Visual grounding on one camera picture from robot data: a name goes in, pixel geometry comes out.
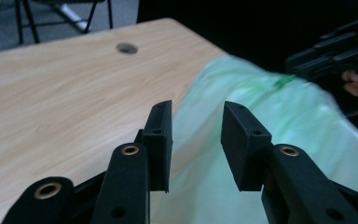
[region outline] wood grain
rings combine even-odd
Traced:
[[[120,53],[119,43],[138,52]],[[171,19],[0,52],[0,222],[39,179],[77,185],[104,171],[152,105],[176,108],[223,54]]]

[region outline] green plastic bag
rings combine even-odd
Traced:
[[[273,144],[301,147],[328,178],[358,190],[358,130],[328,92],[223,56],[197,75],[173,115],[170,193],[152,193],[152,223],[268,223],[261,192],[239,192],[229,170],[220,144],[225,101],[248,107]]]

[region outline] table surface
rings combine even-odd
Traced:
[[[121,53],[120,43],[138,51]],[[172,100],[174,111],[224,54],[171,19],[0,52],[0,222],[39,179],[77,185],[104,171],[152,105]]]

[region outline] chair leg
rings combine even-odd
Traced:
[[[21,7],[20,7],[20,0],[14,0],[15,9],[16,9],[16,21],[17,21],[17,30],[19,33],[19,43],[24,43],[24,38],[22,34],[22,23],[21,23]]]
[[[34,17],[31,12],[29,0],[22,0],[22,2],[24,3],[24,8],[25,8],[25,12],[27,13],[28,22],[30,23],[31,26],[31,31],[34,36],[34,42],[38,44],[40,43],[39,35],[37,34],[36,26],[34,25]]]
[[[84,29],[84,31],[83,31],[84,34],[86,34],[90,31],[91,20],[92,20],[92,17],[94,16],[94,11],[95,11],[96,6],[97,6],[97,2],[95,1],[92,4],[91,11],[89,12],[89,19],[87,20],[87,26],[86,26],[86,29]]]
[[[109,14],[109,28],[113,29],[112,0],[107,0],[107,12]]]

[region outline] metal chair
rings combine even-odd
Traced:
[[[91,24],[92,17],[94,15],[95,8],[98,3],[101,3],[104,1],[105,0],[35,0],[35,2],[55,7],[55,9],[59,10],[60,14],[62,16],[64,16],[64,21],[36,23],[34,21],[34,16],[31,11],[30,0],[15,0],[16,20],[17,20],[20,44],[22,44],[24,42],[22,29],[25,27],[31,28],[35,43],[40,43],[40,38],[39,38],[39,35],[36,30],[37,26],[70,23],[72,25],[75,25],[80,33],[82,33],[82,34],[88,33],[90,31],[90,24]],[[22,23],[21,2],[23,3],[23,7],[25,9],[25,13],[26,13],[26,16],[27,16],[27,19],[29,22],[28,24]],[[113,29],[112,2],[111,2],[111,0],[106,0],[106,2],[107,2],[107,9],[108,9],[108,15],[109,15],[109,18],[108,18],[109,19],[109,27],[110,27],[110,29]],[[73,11],[67,6],[67,4],[78,4],[78,3],[92,3],[91,10],[89,12],[89,17],[87,19],[78,18],[77,15],[76,14],[74,15]]]

